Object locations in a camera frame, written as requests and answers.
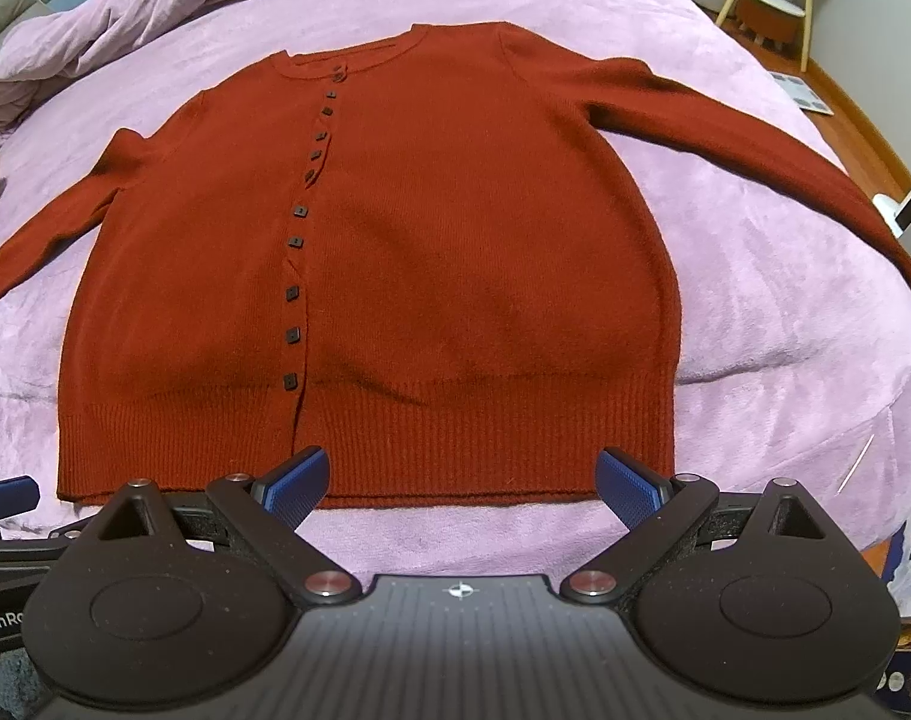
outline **sweater sleeve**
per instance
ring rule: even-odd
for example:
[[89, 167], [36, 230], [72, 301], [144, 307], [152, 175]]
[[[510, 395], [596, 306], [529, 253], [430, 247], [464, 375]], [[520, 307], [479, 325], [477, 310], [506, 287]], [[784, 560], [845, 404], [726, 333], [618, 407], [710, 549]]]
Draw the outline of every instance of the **sweater sleeve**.
[[100, 224], [118, 191], [139, 182], [174, 151], [190, 130], [201, 100], [202, 94], [196, 95], [148, 138], [131, 129], [118, 130], [85, 178], [22, 225], [0, 247], [0, 299]]
[[656, 76], [638, 59], [588, 59], [514, 25], [500, 25], [500, 39], [520, 79], [576, 106], [593, 127], [690, 151], [794, 197], [885, 255], [911, 286], [911, 257], [863, 191], [778, 127]]

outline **ribbed hem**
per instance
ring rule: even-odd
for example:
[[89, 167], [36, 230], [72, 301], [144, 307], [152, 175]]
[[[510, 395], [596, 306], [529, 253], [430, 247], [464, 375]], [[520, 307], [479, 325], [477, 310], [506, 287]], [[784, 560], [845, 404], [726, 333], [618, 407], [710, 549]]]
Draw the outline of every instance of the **ribbed hem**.
[[673, 471], [672, 367], [421, 385], [385, 394], [309, 386], [295, 444], [332, 459], [328, 508], [516, 504], [592, 498], [615, 445]]
[[404, 394], [309, 383], [294, 441], [285, 392], [207, 389], [100, 404], [60, 415], [58, 494], [102, 503], [137, 476], [199, 490], [226, 473], [265, 473], [316, 443], [332, 460], [327, 508], [592, 498], [604, 446], [672, 473], [674, 372], [436, 383]]
[[223, 474], [260, 475], [292, 446], [288, 392], [212, 388], [104, 403], [59, 415], [63, 500], [104, 503], [134, 477], [199, 490]]

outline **logo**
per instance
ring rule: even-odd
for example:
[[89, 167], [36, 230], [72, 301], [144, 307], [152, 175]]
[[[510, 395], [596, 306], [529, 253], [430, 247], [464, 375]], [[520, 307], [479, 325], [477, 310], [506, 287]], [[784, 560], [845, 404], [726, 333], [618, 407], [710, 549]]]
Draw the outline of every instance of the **logo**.
[[22, 613], [20, 611], [6, 611], [0, 614], [0, 632], [3, 635], [9, 635], [10, 628], [17, 628], [22, 624]]
[[451, 587], [449, 587], [447, 592], [450, 596], [452, 596], [452, 598], [458, 598], [461, 600], [463, 598], [468, 598], [468, 596], [473, 594], [473, 592], [477, 592], [477, 590], [470, 584], [459, 581], [458, 583], [453, 584]]

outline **cardigan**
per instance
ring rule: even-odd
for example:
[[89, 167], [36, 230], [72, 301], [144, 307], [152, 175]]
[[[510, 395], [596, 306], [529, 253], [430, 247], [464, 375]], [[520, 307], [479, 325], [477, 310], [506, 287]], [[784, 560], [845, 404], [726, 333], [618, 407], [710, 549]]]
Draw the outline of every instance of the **cardigan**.
[[844, 172], [639, 60], [508, 23], [278, 52], [151, 137], [118, 130], [0, 247], [1, 298], [101, 224], [65, 329], [60, 498], [197, 490], [305, 445], [334, 507], [589, 498], [606, 445], [670, 474], [679, 289], [596, 128], [789, 194], [911, 284]]

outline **bed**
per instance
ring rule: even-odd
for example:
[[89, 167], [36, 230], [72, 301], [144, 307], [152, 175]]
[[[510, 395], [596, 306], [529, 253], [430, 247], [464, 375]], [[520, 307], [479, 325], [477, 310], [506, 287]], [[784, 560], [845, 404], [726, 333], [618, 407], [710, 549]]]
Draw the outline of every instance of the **bed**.
[[[146, 1], [154, 10], [136, 13]], [[81, 35], [80, 59], [12, 71], [28, 85], [0, 82], [0, 110], [19, 96], [6, 97], [10, 89], [35, 95], [28, 115], [0, 130], [0, 245], [81, 178], [118, 127], [147, 135], [271, 52], [337, 49], [412, 23], [508, 20], [584, 55], [639, 57], [838, 162], [756, 60], [689, 0], [91, 0], [83, 9], [94, 34]], [[46, 31], [32, 34], [67, 39], [65, 18], [38, 20]], [[121, 32], [126, 50], [103, 50]], [[256, 122], [239, 111], [238, 127]], [[679, 278], [676, 469], [723, 490], [794, 477], [859, 548], [888, 538], [911, 509], [911, 292], [898, 271], [787, 197], [690, 154], [605, 137], [639, 183]], [[35, 512], [3, 523], [6, 538], [89, 513], [54, 495], [55, 403], [65, 321], [96, 235], [0, 302], [0, 478], [31, 474], [43, 490]], [[558, 581], [623, 531], [599, 502], [318, 511], [300, 527], [363, 581], [375, 571]]]

